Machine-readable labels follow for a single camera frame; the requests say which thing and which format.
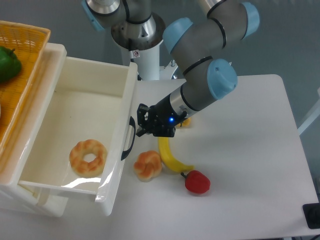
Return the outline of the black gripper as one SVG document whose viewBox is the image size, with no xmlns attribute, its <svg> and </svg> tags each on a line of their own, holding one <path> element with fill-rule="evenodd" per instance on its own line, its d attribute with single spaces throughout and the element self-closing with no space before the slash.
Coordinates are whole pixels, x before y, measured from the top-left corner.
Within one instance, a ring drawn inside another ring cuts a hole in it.
<svg viewBox="0 0 320 240">
<path fill-rule="evenodd" d="M 140 103 L 137 108 L 137 123 L 139 128 L 136 136 L 152 134 L 155 137 L 174 137 L 176 126 L 187 118 L 187 111 L 176 113 L 171 105 L 170 95 L 167 95 L 156 105 L 147 106 Z"/>
</svg>

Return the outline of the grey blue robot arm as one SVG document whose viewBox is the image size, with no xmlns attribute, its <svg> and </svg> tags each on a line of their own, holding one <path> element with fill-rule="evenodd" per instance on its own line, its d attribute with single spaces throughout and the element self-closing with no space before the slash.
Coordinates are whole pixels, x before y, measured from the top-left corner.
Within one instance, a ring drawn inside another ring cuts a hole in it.
<svg viewBox="0 0 320 240">
<path fill-rule="evenodd" d="M 247 38 L 260 25 L 257 8 L 236 0 L 201 0 L 204 22 L 184 17 L 170 25 L 152 12 L 149 0 L 84 0 L 81 5 L 94 29 L 111 29 L 122 62 L 137 64 L 139 80 L 173 75 L 160 66 L 160 45 L 182 72 L 180 87 L 155 105 L 138 106 L 139 137 L 173 137 L 177 125 L 232 92 L 238 84 L 234 68 L 211 53 Z"/>
</svg>

